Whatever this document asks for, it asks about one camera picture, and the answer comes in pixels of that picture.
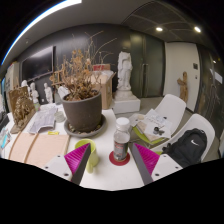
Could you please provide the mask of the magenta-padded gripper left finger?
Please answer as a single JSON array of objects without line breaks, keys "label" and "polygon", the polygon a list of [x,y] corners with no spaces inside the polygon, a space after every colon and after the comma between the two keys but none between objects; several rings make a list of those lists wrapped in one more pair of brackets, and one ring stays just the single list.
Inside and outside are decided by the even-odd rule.
[{"label": "magenta-padded gripper left finger", "polygon": [[91,154],[91,146],[89,143],[74,149],[66,155],[57,155],[43,166],[56,176],[79,185]]}]

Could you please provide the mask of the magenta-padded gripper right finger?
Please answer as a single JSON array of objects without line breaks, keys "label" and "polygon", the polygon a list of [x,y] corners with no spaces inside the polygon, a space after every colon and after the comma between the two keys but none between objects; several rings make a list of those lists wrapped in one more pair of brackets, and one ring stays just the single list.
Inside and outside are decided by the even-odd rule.
[{"label": "magenta-padded gripper right finger", "polygon": [[182,169],[169,155],[158,155],[137,143],[133,144],[131,153],[145,185]]}]

